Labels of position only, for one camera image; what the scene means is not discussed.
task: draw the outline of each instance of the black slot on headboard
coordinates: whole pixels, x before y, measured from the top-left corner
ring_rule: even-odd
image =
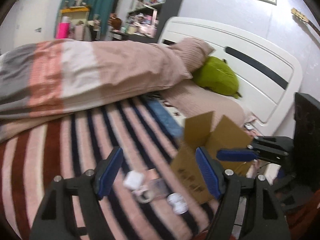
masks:
[[[171,46],[173,44],[176,44],[175,42],[169,41],[169,40],[162,40],[162,43],[165,44],[165,45],[169,45],[169,46]]]
[[[274,82],[276,82],[280,87],[283,89],[286,89],[288,86],[288,82],[284,80],[281,76],[279,76],[276,72],[268,68],[267,66],[263,65],[259,61],[255,60],[252,57],[249,57],[248,55],[230,48],[226,47],[225,52],[229,55],[238,58],[239,60],[247,63],[248,65],[254,67],[255,69],[259,70],[261,73],[265,74],[268,78],[272,79]]]

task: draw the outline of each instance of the guitar headstock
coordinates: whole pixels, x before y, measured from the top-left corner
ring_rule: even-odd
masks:
[[[297,16],[300,20],[308,23],[309,19],[301,12],[299,12],[296,8],[292,8],[291,9],[291,13],[294,14],[295,16]]]

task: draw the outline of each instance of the metal screw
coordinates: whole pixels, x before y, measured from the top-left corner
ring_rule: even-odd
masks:
[[[53,180],[54,180],[55,182],[59,182],[60,180],[62,180],[62,177],[61,177],[60,175],[58,175],[58,176],[55,176],[55,177],[53,178]]]
[[[224,173],[228,176],[231,176],[231,175],[233,175],[234,172],[233,172],[233,170],[227,169],[224,171]]]
[[[87,170],[85,174],[90,177],[94,174],[94,170]]]
[[[265,181],[266,177],[264,175],[260,174],[260,175],[258,175],[258,180]]]

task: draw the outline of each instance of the blue cloth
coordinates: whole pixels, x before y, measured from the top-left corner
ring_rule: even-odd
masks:
[[[175,138],[182,137],[183,128],[174,120],[174,118],[164,109],[157,100],[147,99],[148,105],[155,112],[159,120],[166,127],[168,132]]]

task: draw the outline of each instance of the striped blanket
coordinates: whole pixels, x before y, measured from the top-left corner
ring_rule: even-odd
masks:
[[[79,176],[106,159],[114,146],[121,146],[124,162],[110,195],[100,202],[115,238],[191,239],[209,225],[217,202],[199,205],[170,169],[178,148],[175,137],[181,133],[160,102],[144,96],[76,112],[24,131],[0,144],[0,212],[27,240],[53,177]],[[165,199],[140,204],[123,187],[130,170],[146,174],[150,169],[164,178],[170,193],[184,196],[188,212],[175,215]],[[82,227],[79,199],[73,198],[77,225]]]

